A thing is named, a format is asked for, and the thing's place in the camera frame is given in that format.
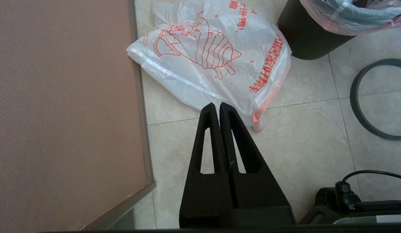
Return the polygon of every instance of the chinese characters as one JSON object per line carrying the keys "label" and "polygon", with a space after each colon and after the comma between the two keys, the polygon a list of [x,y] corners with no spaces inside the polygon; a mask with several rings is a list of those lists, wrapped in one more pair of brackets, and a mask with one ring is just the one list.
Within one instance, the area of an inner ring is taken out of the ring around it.
{"label": "chinese characters", "polygon": [[[230,1],[229,8],[230,9],[237,9],[238,6],[239,6],[238,4],[239,4],[238,1]],[[240,18],[239,18],[238,28],[237,28],[236,32],[238,32],[238,30],[243,30],[243,28],[245,27],[245,25],[246,25],[246,15],[247,14],[248,14],[248,6],[243,4],[243,3],[241,3],[240,4],[240,9],[239,9]]]}
{"label": "chinese characters", "polygon": [[256,80],[255,83],[249,87],[250,92],[257,93],[267,84],[274,65],[281,53],[283,44],[284,41],[282,40],[281,36],[277,34],[277,38],[275,39],[272,47],[268,51],[267,57],[265,58],[264,66],[261,69],[258,80]]}

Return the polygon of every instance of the red drawing on bag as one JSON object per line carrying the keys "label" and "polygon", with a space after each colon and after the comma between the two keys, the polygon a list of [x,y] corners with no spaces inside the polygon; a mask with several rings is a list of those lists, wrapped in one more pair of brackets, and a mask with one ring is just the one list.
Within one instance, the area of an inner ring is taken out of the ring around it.
{"label": "red drawing on bag", "polygon": [[[178,48],[181,46],[176,47],[176,45],[181,44],[184,37],[191,38],[190,44],[187,45],[186,41],[185,46],[194,46],[196,51],[194,49],[179,51]],[[170,30],[161,30],[153,47],[159,57],[165,54],[184,56],[204,69],[213,69],[216,72],[215,78],[220,80],[224,76],[222,68],[225,68],[230,75],[236,73],[230,65],[234,59],[242,55],[233,48],[221,31],[209,31],[209,23],[199,15],[193,25],[185,22],[171,25]]]}

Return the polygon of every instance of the plastic bag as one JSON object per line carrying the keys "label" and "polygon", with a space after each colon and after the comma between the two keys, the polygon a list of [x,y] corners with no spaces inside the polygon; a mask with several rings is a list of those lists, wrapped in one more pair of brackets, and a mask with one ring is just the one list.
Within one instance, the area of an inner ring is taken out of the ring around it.
{"label": "plastic bag", "polygon": [[128,55],[183,103],[234,106],[246,125],[262,114],[289,70],[291,51],[258,10],[235,0],[154,3],[156,28]]}
{"label": "plastic bag", "polygon": [[300,2],[320,26],[336,34],[355,36],[401,27],[401,0],[367,0],[365,8],[355,6],[353,0]]}

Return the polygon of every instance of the black cable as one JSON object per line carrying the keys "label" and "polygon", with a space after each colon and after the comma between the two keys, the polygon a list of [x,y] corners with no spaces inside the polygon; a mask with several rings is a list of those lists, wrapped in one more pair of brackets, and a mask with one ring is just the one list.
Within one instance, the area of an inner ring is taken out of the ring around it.
{"label": "black cable", "polygon": [[398,66],[401,68],[401,59],[383,59],[377,62],[374,62],[366,67],[364,67],[356,76],[356,78],[353,81],[353,84],[351,85],[350,89],[350,104],[351,108],[353,109],[354,115],[356,116],[357,120],[362,124],[364,128],[366,128],[368,131],[370,131],[372,134],[375,134],[376,136],[379,136],[383,139],[387,140],[401,140],[401,136],[396,136],[396,135],[391,135],[387,134],[375,126],[373,126],[365,117],[363,114],[360,103],[359,103],[359,85],[364,77],[364,75],[373,67],[379,66],[379,65],[394,65]]}
{"label": "black cable", "polygon": [[355,171],[355,172],[352,172],[352,173],[346,175],[346,176],[343,178],[342,182],[345,182],[348,178],[350,178],[350,177],[352,177],[352,176],[354,176],[354,175],[362,174],[362,173],[383,174],[383,175],[393,176],[393,177],[396,177],[396,178],[400,178],[400,179],[401,179],[401,175],[394,174],[394,173],[390,173],[390,172],[375,171],[375,170],[361,170],[361,171]]}

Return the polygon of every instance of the black trash can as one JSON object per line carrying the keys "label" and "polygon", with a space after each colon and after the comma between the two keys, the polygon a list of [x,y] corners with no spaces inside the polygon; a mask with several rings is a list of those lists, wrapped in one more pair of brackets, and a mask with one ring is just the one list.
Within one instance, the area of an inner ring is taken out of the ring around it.
{"label": "black trash can", "polygon": [[288,0],[277,24],[291,47],[292,56],[304,60],[318,59],[355,37],[324,30],[299,0]]}

